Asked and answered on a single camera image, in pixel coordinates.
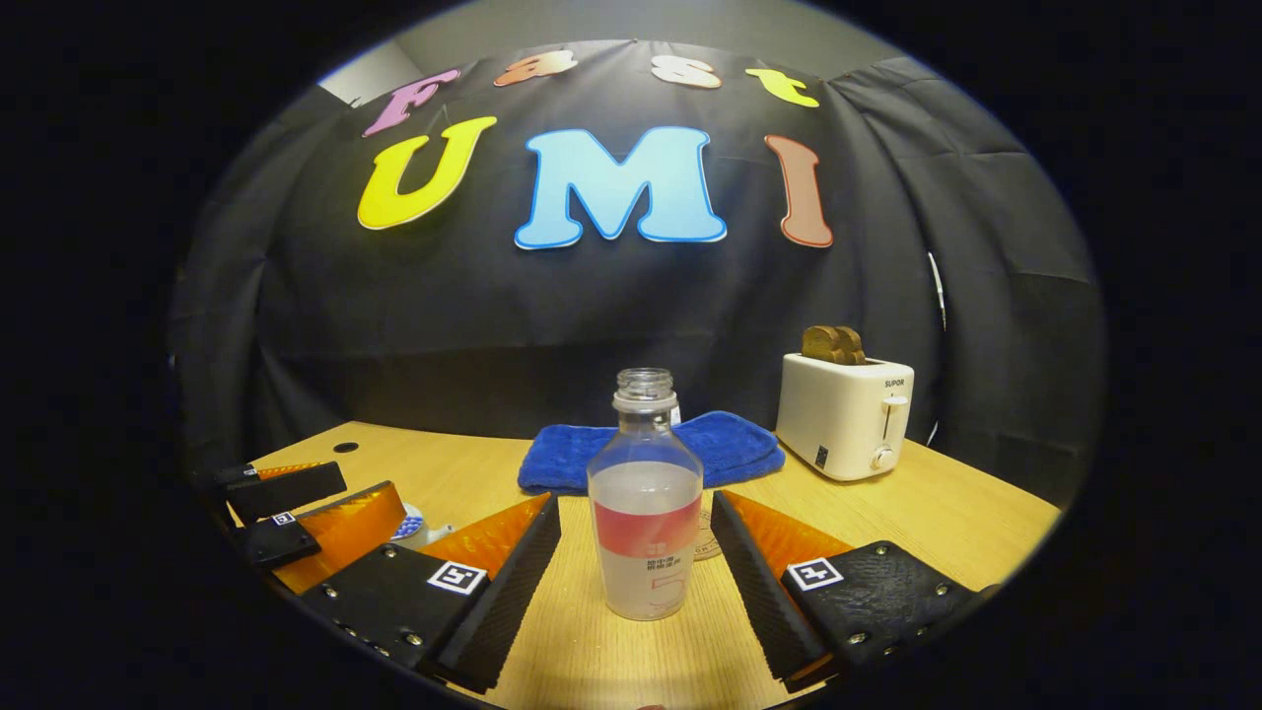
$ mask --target yellow letter u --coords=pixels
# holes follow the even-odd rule
[[[360,198],[360,223],[369,228],[387,228],[410,222],[442,204],[461,184],[478,136],[495,122],[495,116],[482,116],[444,130],[447,149],[438,160],[434,177],[424,187],[408,194],[399,194],[399,180],[413,154],[429,143],[429,136],[409,137],[377,153],[372,159],[376,168]]]

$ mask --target letter m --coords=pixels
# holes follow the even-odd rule
[[[526,148],[539,154],[530,221],[517,230],[522,248],[555,248],[578,241],[583,226],[569,216],[569,190],[578,195],[604,238],[626,226],[640,193],[649,211],[636,227],[652,241],[718,241],[727,224],[711,209],[702,169],[709,135],[692,127],[649,129],[618,163],[586,130],[539,134]]]

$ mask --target blue towel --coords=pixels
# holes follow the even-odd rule
[[[517,473],[526,493],[587,494],[587,464],[613,439],[617,428],[544,428]],[[770,474],[785,453],[767,430],[728,412],[708,412],[675,428],[675,435],[705,465],[705,488]]]

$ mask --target bottle cap opening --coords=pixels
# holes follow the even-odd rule
[[[630,368],[618,373],[613,409],[620,412],[660,412],[678,404],[670,371]]]

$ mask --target white toaster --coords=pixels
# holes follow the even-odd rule
[[[902,454],[915,372],[872,358],[867,363],[785,354],[776,436],[830,479],[883,474]]]

